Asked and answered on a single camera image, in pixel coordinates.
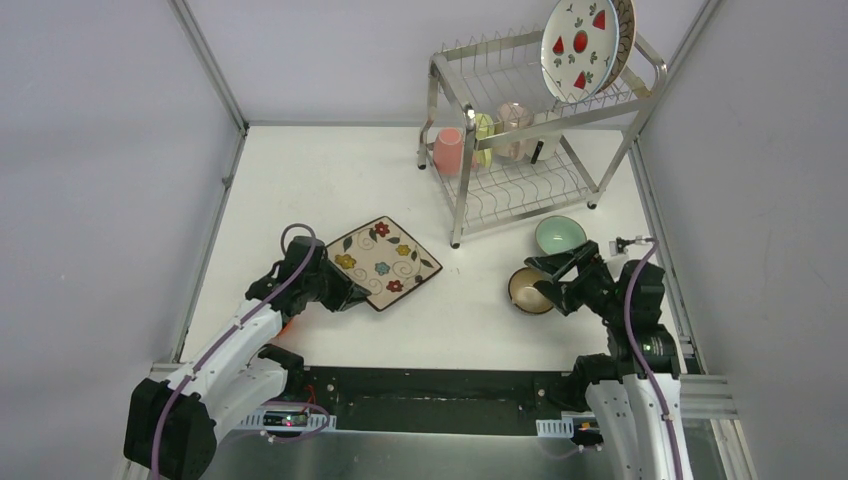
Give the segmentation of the square floral plate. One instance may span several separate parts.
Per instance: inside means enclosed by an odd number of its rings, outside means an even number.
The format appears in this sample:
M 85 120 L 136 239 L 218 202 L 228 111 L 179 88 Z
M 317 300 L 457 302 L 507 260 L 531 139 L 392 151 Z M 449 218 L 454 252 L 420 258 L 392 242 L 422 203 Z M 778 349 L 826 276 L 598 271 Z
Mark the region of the square floral plate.
M 369 292 L 382 312 L 442 271 L 441 263 L 388 216 L 370 221 L 327 245 L 328 257 Z

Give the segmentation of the mint green bowl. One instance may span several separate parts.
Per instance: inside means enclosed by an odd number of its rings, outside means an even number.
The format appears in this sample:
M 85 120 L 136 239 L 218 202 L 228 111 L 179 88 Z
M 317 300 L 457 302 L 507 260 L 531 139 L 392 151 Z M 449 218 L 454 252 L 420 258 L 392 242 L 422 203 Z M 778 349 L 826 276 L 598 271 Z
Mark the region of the mint green bowl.
M 541 220 L 535 228 L 534 237 L 539 249 L 547 255 L 572 250 L 588 240 L 577 221 L 561 215 Z

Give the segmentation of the white ribbed mug black handle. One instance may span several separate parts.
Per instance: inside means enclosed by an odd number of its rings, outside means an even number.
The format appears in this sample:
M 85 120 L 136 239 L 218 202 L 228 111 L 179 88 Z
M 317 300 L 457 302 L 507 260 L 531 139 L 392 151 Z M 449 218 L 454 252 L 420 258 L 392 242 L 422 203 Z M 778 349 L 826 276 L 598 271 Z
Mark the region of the white ribbed mug black handle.
M 556 113 L 537 113 L 534 116 L 533 124 L 539 125 L 559 118 L 560 116 Z M 561 136 L 562 131 L 556 130 L 550 131 L 536 139 L 531 139 L 529 144 L 529 146 L 532 148 L 532 150 L 529 151 L 529 154 L 531 156 L 531 163 L 536 164 L 552 158 L 560 145 Z

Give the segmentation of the pink cup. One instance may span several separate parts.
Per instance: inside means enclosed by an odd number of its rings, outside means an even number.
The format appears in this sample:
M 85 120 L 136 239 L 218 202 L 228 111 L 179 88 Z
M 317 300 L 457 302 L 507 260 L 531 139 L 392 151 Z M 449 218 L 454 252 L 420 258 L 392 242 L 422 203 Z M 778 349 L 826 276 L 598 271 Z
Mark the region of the pink cup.
M 434 141 L 433 163 L 440 174 L 455 176 L 459 173 L 464 147 L 464 134 L 457 128 L 441 129 Z

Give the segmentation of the pale yellow mug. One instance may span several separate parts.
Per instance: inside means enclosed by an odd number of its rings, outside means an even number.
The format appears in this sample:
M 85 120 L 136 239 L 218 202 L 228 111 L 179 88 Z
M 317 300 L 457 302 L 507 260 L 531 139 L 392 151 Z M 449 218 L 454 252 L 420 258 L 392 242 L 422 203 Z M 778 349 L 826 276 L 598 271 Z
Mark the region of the pale yellow mug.
M 492 117 L 486 113 L 477 113 L 475 115 L 476 132 L 475 140 L 482 141 L 496 133 L 495 122 Z M 492 149 L 475 150 L 472 156 L 473 166 L 475 168 L 488 169 L 493 163 Z

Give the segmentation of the watermelon pattern round plate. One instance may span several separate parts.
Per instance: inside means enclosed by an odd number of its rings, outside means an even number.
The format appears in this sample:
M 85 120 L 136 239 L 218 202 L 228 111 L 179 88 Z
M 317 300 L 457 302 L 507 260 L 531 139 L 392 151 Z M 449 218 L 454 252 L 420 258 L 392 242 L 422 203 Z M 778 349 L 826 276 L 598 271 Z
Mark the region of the watermelon pattern round plate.
M 558 2 L 541 40 L 540 63 L 550 93 L 565 104 L 598 93 L 611 74 L 618 43 L 613 2 Z

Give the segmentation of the brown rim petal pattern plate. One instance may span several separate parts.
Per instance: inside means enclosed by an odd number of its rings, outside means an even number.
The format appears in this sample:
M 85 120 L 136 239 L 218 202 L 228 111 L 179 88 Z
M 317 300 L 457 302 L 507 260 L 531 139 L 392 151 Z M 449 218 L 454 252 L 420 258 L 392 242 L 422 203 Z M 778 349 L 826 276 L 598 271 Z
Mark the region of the brown rim petal pattern plate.
M 601 91 L 609 88 L 621 75 L 630 58 L 635 43 L 636 15 L 633 0 L 614 0 L 613 5 L 618 19 L 619 40 L 615 61 Z

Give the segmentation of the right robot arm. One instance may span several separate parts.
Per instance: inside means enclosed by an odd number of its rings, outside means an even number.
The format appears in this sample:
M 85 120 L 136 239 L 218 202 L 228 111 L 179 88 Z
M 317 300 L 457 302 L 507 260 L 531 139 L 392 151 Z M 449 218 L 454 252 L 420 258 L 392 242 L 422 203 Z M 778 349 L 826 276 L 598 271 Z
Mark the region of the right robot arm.
M 562 315 L 586 307 L 607 332 L 608 351 L 581 355 L 547 400 L 562 411 L 591 412 L 618 479 L 690 479 L 681 420 L 681 367 L 675 340 L 661 324 L 665 297 L 658 250 L 624 263 L 613 276 L 596 242 L 563 253 L 528 257 L 540 274 L 534 287 Z

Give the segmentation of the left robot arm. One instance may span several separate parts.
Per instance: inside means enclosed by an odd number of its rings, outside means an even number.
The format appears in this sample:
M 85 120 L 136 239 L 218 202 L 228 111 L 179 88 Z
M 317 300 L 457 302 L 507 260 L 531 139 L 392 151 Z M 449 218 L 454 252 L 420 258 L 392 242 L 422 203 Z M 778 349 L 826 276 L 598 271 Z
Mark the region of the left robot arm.
M 361 304 L 358 285 L 312 236 L 296 236 L 281 260 L 254 281 L 222 330 L 163 380 L 133 390 L 123 455 L 159 479 L 198 479 L 227 434 L 264 402 L 297 402 L 302 356 L 271 340 L 310 303 L 330 312 Z

